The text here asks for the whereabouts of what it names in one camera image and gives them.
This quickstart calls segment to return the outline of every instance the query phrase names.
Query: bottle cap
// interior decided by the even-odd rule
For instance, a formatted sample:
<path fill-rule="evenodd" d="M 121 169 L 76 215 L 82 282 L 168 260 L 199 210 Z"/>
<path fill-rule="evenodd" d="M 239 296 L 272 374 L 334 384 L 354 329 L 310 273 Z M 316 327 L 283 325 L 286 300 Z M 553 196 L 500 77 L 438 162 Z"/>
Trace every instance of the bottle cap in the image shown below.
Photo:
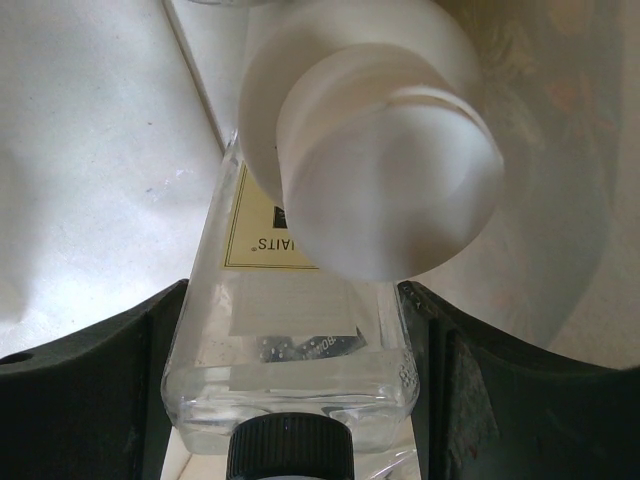
<path fill-rule="evenodd" d="M 227 480 L 279 477 L 354 480 L 351 432 L 337 420 L 307 413 L 241 423 L 231 437 Z"/>
<path fill-rule="evenodd" d="M 276 137 L 292 237 L 347 278 L 400 280 L 444 263 L 499 198 L 502 157 L 483 120 L 399 47 L 317 63 L 287 96 Z"/>

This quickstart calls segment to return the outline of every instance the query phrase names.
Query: glass object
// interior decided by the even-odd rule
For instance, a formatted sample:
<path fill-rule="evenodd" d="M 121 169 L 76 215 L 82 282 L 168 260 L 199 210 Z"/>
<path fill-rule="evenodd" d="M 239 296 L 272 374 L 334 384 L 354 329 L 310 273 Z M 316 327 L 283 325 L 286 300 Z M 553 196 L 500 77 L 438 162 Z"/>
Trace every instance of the glass object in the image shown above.
<path fill-rule="evenodd" d="M 395 285 L 305 263 L 256 189 L 230 147 L 165 371 L 171 420 L 198 454 L 226 453 L 234 427 L 276 412 L 327 415 L 351 429 L 356 451 L 384 451 L 419 388 Z M 251 230 L 262 209 L 264 235 Z"/>

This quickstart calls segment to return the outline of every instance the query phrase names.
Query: clear plastic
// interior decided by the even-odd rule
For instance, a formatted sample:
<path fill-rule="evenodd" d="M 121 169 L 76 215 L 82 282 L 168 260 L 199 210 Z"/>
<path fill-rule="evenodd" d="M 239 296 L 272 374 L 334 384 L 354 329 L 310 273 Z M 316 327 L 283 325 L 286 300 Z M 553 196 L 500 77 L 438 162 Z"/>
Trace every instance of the clear plastic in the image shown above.
<path fill-rule="evenodd" d="M 387 450 L 419 388 L 395 285 L 222 268 L 242 171 L 232 146 L 165 371 L 174 425 L 191 452 L 217 454 L 238 423 L 302 411 L 345 423 L 356 451 Z"/>

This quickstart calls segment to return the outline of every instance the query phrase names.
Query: white round lid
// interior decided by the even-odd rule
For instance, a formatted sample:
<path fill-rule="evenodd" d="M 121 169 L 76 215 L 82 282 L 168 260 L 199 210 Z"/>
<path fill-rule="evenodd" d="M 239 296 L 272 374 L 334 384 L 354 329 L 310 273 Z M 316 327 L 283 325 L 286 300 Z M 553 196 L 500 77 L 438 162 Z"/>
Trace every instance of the white round lid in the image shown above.
<path fill-rule="evenodd" d="M 278 119 L 292 237 L 320 268 L 400 280 L 466 247 L 497 203 L 502 158 L 422 59 L 363 45 L 319 62 Z"/>

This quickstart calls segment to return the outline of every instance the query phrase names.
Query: black logo on label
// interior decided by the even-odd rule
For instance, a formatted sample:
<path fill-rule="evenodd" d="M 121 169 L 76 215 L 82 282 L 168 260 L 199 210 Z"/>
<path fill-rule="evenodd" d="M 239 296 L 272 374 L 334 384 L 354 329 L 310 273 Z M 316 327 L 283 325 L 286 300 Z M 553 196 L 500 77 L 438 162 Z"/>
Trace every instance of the black logo on label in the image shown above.
<path fill-rule="evenodd" d="M 284 210 L 280 207 L 273 207 L 273 228 L 287 228 L 287 219 L 284 216 Z"/>

